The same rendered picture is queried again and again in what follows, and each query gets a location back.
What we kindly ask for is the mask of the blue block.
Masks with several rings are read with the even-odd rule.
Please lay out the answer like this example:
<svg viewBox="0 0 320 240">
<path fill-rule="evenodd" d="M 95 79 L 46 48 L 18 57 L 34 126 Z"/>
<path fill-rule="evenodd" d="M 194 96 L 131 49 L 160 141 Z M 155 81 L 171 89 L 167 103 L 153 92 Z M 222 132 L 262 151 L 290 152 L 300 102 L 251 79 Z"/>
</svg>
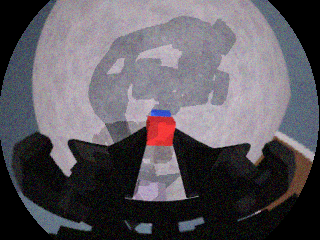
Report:
<svg viewBox="0 0 320 240">
<path fill-rule="evenodd" d="M 169 111 L 153 111 L 153 109 L 151 109 L 151 116 L 152 117 L 171 117 L 171 112 L 169 112 Z"/>
</svg>

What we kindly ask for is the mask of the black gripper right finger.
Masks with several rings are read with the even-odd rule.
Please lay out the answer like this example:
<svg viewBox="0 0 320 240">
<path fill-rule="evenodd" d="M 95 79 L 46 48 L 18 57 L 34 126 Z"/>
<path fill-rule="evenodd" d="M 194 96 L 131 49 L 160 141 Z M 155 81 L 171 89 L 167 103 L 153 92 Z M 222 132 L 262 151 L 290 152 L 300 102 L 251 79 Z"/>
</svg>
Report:
<svg viewBox="0 0 320 240">
<path fill-rule="evenodd" d="M 236 157 L 247 156 L 251 144 L 227 145 L 227 147 L 209 148 L 201 141 L 185 135 L 179 128 L 175 127 L 173 133 L 173 152 L 175 152 L 177 165 L 179 165 L 181 180 L 185 197 L 195 197 L 197 189 L 203 187 L 219 163 L 236 159 Z"/>
</svg>

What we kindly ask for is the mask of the red block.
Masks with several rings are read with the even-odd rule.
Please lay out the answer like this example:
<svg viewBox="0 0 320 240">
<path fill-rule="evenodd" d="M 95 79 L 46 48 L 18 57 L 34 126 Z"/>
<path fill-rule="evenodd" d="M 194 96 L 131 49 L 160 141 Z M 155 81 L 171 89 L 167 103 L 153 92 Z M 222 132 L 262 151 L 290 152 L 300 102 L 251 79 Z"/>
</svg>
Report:
<svg viewBox="0 0 320 240">
<path fill-rule="evenodd" d="M 173 117 L 147 117 L 148 143 L 151 147 L 173 145 L 176 121 Z"/>
</svg>

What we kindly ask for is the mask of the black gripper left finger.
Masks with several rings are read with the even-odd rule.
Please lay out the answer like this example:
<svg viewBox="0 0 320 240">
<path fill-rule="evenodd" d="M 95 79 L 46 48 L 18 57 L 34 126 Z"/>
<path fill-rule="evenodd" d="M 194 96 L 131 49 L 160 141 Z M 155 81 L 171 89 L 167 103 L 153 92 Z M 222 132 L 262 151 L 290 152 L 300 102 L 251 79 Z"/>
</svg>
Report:
<svg viewBox="0 0 320 240">
<path fill-rule="evenodd" d="M 105 147 L 103 144 L 87 143 L 83 140 L 68 140 L 68 148 L 76 161 L 108 169 L 116 177 L 119 187 L 123 188 L 124 197 L 133 196 L 136 188 L 137 175 L 143 163 L 145 147 L 148 143 L 147 125 L 131 136 L 116 141 L 115 144 Z"/>
</svg>

